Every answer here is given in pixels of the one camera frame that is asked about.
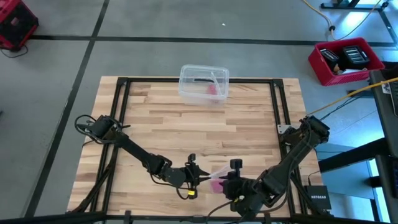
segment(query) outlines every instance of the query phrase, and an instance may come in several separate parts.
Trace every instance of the yellow cable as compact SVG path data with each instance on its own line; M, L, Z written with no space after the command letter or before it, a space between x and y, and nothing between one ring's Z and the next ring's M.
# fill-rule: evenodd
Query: yellow cable
M383 82L379 82L379 83L376 83L376 84L373 84L373 85L369 85L367 87L355 90L355 91L351 92L350 94L348 94L348 95L346 95L344 97L341 97L340 99L338 99L338 100L336 100L336 101L334 101L334 102L332 102L332 103L330 103L330 104L328 104L328 105L326 105L326 106L324 106L324 107L322 107L320 109L312 111L311 113L307 114L307 116L310 116L311 114L317 113L317 112L319 112L319 111L321 111L321 110L323 110L325 108L328 108L329 106L335 105L336 103L340 102L341 100L347 99L348 97L353 96L353 95L355 95L357 93L360 93L360 92L362 92L364 90L368 90L370 88L374 88L374 87L381 86L381 85L386 84L386 83L396 82L396 81L398 81L398 78L392 78L390 80L386 80L386 81L383 81Z
M312 10L314 10L315 12L317 12L319 15L321 15L322 17L324 17L326 19L326 21L328 22L329 27L333 26L333 23L331 22L331 20L329 19L329 17L327 17L324 13L322 13L321 11L319 11L318 9L315 9L313 6L310 5L310 3L307 2L307 0L303 0L303 2L310 7ZM346 38L347 36L351 35L360 25L362 25L362 23L371 15L371 13L376 9L376 7L379 5L379 3L381 2L381 0L379 0L374 6L373 8L370 10L370 12L368 13L368 15L353 29L351 30L351 32L349 32L347 35L345 35L342 38L336 39L335 38L335 34L334 34L334 30L330 31L331 34L331 38L333 38L333 40L342 40L344 38Z

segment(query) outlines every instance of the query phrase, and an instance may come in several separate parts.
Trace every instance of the red bin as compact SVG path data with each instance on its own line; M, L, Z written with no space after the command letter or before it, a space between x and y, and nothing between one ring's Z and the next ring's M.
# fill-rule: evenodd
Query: red bin
M366 65L366 71L353 72L345 75L335 75L325 62L320 50L328 49L332 52L339 52L343 47L359 46L363 52L369 57L370 62ZM369 78L371 70L380 70L384 68L384 64L379 60L373 52L371 46L363 38L353 38L347 40L337 40L333 42L324 42L315 45L315 49L308 57L312 69L322 85L336 85L342 83L355 82Z

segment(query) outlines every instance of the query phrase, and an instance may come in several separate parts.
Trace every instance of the clear plastic container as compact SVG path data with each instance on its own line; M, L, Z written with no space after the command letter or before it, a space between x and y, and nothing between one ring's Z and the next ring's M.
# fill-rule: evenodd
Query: clear plastic container
M219 105L228 97L229 71L204 65L181 68L178 92L187 104Z

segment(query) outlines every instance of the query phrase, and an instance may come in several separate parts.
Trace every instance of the metal bracket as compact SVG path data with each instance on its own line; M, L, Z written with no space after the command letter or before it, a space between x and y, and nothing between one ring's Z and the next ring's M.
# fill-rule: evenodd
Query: metal bracket
M284 81L281 78L275 78L272 80L274 82L274 84L278 87L278 88L283 88L284 87Z
M117 82L116 82L116 85L117 86L123 85L123 84L125 84L127 82L127 80L128 80L128 77L119 77Z
M290 124L290 125L287 125L287 124L278 124L278 134L283 134L283 133L285 133L285 131L286 131L288 128L290 128L290 127L295 128L295 129L298 129L298 128L300 127L300 125L296 125L296 124Z

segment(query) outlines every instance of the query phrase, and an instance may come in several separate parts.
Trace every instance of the pink cloth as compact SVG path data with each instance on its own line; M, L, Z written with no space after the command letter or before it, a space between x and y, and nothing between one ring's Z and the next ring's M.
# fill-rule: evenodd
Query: pink cloth
M220 185L224 180L222 179L211 179L210 180L210 185L211 189L213 190L213 193L216 194L221 194L223 193L223 186Z

